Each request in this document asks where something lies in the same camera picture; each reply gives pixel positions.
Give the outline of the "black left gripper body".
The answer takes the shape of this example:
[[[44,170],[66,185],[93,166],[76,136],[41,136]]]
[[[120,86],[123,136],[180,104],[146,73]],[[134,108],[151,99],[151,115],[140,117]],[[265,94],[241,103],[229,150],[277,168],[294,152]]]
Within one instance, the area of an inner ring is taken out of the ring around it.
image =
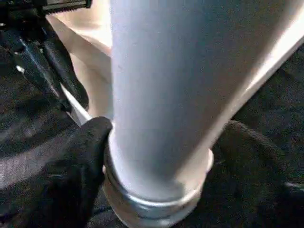
[[[47,15],[91,8],[91,0],[2,0],[0,2],[0,35],[56,36]]]

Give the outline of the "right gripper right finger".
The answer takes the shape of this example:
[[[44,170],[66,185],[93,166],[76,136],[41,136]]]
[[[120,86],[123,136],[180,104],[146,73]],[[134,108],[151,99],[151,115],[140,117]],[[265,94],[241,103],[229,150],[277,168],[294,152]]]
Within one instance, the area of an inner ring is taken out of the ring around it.
[[[266,137],[230,121],[202,195],[206,228],[301,228],[304,183]]]

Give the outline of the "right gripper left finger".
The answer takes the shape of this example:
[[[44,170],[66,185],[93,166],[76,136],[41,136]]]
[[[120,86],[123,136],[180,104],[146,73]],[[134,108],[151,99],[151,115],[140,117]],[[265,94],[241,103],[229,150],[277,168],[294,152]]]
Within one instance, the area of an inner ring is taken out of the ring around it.
[[[105,179],[104,151],[111,129],[109,119],[91,119],[67,141],[59,158],[1,190],[1,227],[84,228]]]

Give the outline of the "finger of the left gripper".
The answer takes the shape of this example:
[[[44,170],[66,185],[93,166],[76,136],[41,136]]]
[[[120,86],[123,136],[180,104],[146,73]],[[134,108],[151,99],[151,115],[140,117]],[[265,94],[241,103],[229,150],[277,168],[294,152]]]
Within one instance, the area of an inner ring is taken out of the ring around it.
[[[61,111],[71,112],[71,104],[62,90],[61,84],[56,79],[55,71],[51,68],[38,45],[22,39],[10,40],[9,52],[14,58],[16,69],[51,104]]]
[[[89,99],[86,89],[77,79],[70,54],[52,26],[39,28],[39,55],[42,66],[46,68],[46,84],[42,91],[47,100],[64,111],[70,111],[71,104],[61,88],[64,86],[87,109]]]

